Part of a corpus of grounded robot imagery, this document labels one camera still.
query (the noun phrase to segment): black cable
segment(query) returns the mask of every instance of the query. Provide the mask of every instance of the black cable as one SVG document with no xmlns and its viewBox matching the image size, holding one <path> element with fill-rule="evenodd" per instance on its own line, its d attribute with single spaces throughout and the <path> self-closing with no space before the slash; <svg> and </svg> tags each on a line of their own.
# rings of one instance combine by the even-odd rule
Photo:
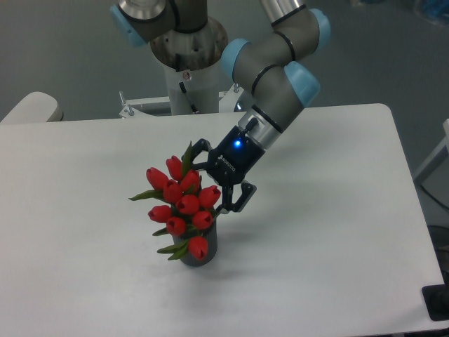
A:
<svg viewBox="0 0 449 337">
<path fill-rule="evenodd" d="M 421 187 L 421 190 L 425 193 L 425 194 L 427 194 L 427 196 L 430 198 L 430 199 L 432 199 L 432 200 L 434 200 L 442 209 L 444 209 L 444 210 L 446 210 L 446 211 L 449 211 L 449 206 L 446 206 L 445 204 L 443 204 L 441 201 L 439 201 L 437 198 L 435 198 L 428 190 L 426 190 L 426 188 L 423 186 L 423 185 L 421 185 L 420 186 Z"/>
</svg>

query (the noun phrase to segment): green leaf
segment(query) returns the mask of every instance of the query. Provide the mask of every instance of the green leaf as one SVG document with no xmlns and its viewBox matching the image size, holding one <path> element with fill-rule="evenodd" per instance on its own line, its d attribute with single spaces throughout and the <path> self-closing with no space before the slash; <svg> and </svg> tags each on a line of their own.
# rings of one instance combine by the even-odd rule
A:
<svg viewBox="0 0 449 337">
<path fill-rule="evenodd" d="M 189 240 L 181 241 L 179 244 L 172 244 L 171 246 L 167 246 L 165 248 L 158 249 L 159 254 L 173 254 L 180 249 L 184 248 L 184 246 L 187 247 L 187 244 L 189 243 Z"/>
<path fill-rule="evenodd" d="M 193 194 L 195 190 L 195 184 L 192 184 L 187 190 L 184 192 L 184 194 Z"/>
<path fill-rule="evenodd" d="M 213 217 L 213 218 L 215 218 L 216 216 L 217 216 L 217 211 L 215 210 L 215 209 L 209 209 L 209 212 L 210 212 L 210 214 L 211 214 L 211 216 Z"/>
<path fill-rule="evenodd" d="M 161 235 L 165 235 L 165 234 L 168 234 L 167 227 L 162 228 L 161 230 L 157 230 L 156 232 L 153 233 L 153 236 L 160 237 Z"/>
<path fill-rule="evenodd" d="M 185 150 L 184 156 L 182 156 L 182 177 L 184 178 L 187 172 L 190 171 L 190 167 L 192 165 L 192 142 L 190 142 L 187 150 Z"/>
<path fill-rule="evenodd" d="M 129 198 L 131 201 L 155 198 L 163 201 L 162 191 L 150 190 Z"/>
<path fill-rule="evenodd" d="M 185 245 L 179 251 L 177 251 L 171 257 L 169 257 L 168 260 L 169 261 L 179 260 L 180 258 L 183 258 L 188 252 L 189 252 L 188 245 Z"/>
</svg>

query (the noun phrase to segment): white table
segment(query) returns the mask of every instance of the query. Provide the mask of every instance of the white table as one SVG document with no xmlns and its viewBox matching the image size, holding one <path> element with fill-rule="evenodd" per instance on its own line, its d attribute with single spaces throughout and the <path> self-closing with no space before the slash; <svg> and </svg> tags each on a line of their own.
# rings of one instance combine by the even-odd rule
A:
<svg viewBox="0 0 449 337">
<path fill-rule="evenodd" d="M 0 336 L 358 336 L 442 329 L 443 282 L 391 112 L 305 110 L 218 218 L 213 262 L 156 253 L 149 186 L 240 114 L 0 126 Z"/>
</svg>

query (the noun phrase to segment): robotic arm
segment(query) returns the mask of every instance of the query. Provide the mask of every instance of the robotic arm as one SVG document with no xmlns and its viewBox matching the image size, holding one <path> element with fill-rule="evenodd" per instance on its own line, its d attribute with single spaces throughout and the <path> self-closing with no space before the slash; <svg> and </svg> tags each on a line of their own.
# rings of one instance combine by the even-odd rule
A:
<svg viewBox="0 0 449 337">
<path fill-rule="evenodd" d="M 137 3 L 146 3 L 150 8 L 151 3 L 151 8 L 156 8 L 162 2 L 165 1 L 130 0 L 122 1 L 119 7 L 121 12 L 130 15 L 131 11 L 123 9 L 124 4 L 137 6 Z M 205 170 L 222 186 L 222 203 L 217 209 L 219 213 L 239 212 L 244 208 L 256 191 L 254 185 L 245 181 L 247 172 L 320 91 L 319 82 L 297 61 L 328 43 L 330 24 L 327 17 L 319 10 L 309 10 L 301 0 L 260 2 L 272 23 L 273 34 L 257 44 L 244 39 L 234 40 L 221 55 L 224 72 L 235 83 L 251 92 L 255 104 L 216 148 L 212 148 L 205 139 L 200 139 L 193 146 L 192 163 L 204 151 L 208 152 L 208 159 L 203 163 L 192 164 L 192 167 Z M 206 1 L 172 0 L 168 3 L 171 10 L 174 9 L 173 4 L 184 4 L 185 8 L 188 7 L 187 4 L 206 5 Z M 159 16 L 148 21 L 149 25 L 153 25 L 152 22 L 163 13 L 164 10 L 159 11 Z M 204 11 L 199 14 L 199 18 L 204 18 Z M 172 29 L 173 25 L 175 29 L 178 27 L 172 19 L 164 19 L 162 22 L 171 22 L 171 26 L 167 24 L 164 29 Z M 150 41 L 154 34 L 146 33 L 144 40 Z M 233 202 L 235 185 L 241 185 L 242 194 Z"/>
</svg>

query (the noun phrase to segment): gray floor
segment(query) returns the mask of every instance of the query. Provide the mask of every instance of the gray floor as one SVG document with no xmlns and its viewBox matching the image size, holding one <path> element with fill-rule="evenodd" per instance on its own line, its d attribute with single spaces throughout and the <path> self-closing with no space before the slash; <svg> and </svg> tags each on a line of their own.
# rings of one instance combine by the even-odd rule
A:
<svg viewBox="0 0 449 337">
<path fill-rule="evenodd" d="M 127 98 L 166 95 L 149 48 L 133 49 L 109 17 L 115 0 L 0 1 L 0 120 L 23 97 L 55 97 L 65 119 L 117 118 Z M 449 118 L 449 26 L 417 18 L 406 0 L 352 8 L 345 0 L 310 0 L 333 26 L 333 40 L 303 64 L 319 79 L 314 106 L 384 103 L 396 121 L 410 170 L 439 143 Z M 257 41 L 271 29 L 257 0 L 209 1 L 229 38 Z M 220 79 L 220 90 L 230 87 Z M 426 186 L 449 204 L 449 165 Z M 449 216 L 420 195 L 428 224 Z"/>
</svg>

